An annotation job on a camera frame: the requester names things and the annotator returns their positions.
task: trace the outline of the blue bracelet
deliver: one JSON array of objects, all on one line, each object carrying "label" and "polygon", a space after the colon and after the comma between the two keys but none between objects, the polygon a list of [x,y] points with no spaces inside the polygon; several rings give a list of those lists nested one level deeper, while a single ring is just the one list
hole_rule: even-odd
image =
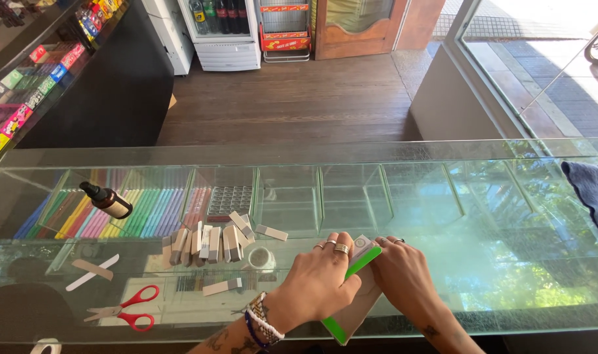
[{"label": "blue bracelet", "polygon": [[271,343],[262,343],[262,341],[257,338],[256,332],[253,330],[253,325],[251,324],[251,315],[248,314],[248,311],[244,312],[244,319],[247,320],[248,332],[251,334],[251,338],[256,341],[257,345],[259,345],[261,349],[266,349],[271,346]]}]

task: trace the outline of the amber spray bottle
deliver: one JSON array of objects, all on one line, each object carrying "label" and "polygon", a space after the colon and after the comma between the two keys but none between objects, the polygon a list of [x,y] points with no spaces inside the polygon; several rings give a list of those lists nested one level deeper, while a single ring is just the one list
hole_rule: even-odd
[{"label": "amber spray bottle", "polygon": [[91,198],[91,204],[115,219],[125,219],[133,212],[133,205],[110,188],[94,186],[89,182],[82,182],[80,189]]}]

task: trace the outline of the hand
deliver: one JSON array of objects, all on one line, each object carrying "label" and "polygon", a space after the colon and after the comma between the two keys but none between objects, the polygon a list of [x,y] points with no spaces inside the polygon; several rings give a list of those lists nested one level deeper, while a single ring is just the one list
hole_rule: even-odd
[{"label": "hand", "polygon": [[351,304],[362,282],[357,275],[345,280],[354,242],[346,232],[331,233],[328,240],[349,247],[349,255],[320,241],[309,253],[295,257],[283,284],[263,300],[271,326],[285,334],[308,321],[321,320]]},{"label": "hand", "polygon": [[421,251],[393,236],[378,237],[376,243],[383,250],[370,262],[373,278],[396,309],[413,323],[436,309],[447,309],[432,284]]}]

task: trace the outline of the wooden door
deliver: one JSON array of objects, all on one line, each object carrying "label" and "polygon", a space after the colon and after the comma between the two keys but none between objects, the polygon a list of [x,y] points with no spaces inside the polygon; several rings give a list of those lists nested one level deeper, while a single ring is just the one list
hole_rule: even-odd
[{"label": "wooden door", "polygon": [[316,59],[390,53],[407,0],[319,0]]}]

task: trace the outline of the white bracelet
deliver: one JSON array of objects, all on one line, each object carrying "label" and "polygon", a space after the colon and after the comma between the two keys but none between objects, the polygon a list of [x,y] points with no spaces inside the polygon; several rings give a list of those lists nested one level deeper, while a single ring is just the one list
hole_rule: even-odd
[{"label": "white bracelet", "polygon": [[271,326],[270,324],[264,322],[263,319],[257,317],[253,311],[251,309],[247,309],[248,314],[251,316],[251,318],[253,318],[254,320],[256,320],[256,322],[258,323],[258,325],[264,327],[265,329],[268,329],[270,332],[272,332],[272,334],[275,334],[275,336],[277,338],[279,338],[279,340],[284,339],[284,337],[286,336],[285,334],[281,334],[279,333],[279,331],[277,331],[277,329],[275,329],[275,327]]}]

